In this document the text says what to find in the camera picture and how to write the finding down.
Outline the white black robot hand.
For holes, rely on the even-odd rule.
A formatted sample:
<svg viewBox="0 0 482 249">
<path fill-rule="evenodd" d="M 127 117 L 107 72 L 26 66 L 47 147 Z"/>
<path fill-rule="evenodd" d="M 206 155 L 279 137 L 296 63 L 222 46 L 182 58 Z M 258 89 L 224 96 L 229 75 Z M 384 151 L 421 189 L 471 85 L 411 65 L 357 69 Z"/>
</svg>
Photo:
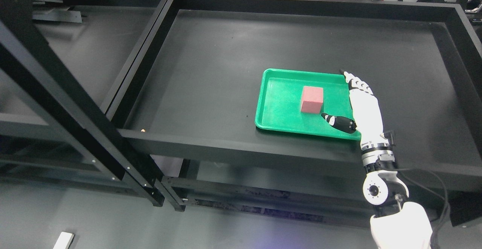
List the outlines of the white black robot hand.
<svg viewBox="0 0 482 249">
<path fill-rule="evenodd" d="M 352 118 L 321 113 L 322 118 L 331 127 L 344 133 L 360 133 L 360 146 L 388 145 L 384 137 L 383 121 L 378 99 L 370 86 L 359 77 L 342 71 L 348 84 L 348 96 L 351 103 Z"/>
</svg>

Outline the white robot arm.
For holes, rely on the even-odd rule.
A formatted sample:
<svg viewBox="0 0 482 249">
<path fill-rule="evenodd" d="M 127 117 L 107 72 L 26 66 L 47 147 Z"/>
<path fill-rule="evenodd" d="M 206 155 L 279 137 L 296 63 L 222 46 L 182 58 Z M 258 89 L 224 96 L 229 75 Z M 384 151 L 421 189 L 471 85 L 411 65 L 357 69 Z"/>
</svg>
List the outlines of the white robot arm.
<svg viewBox="0 0 482 249">
<path fill-rule="evenodd" d="M 432 226 L 423 206 L 410 200 L 391 145 L 383 140 L 360 147 L 366 170 L 363 196 L 375 210 L 369 223 L 377 248 L 430 249 Z"/>
</svg>

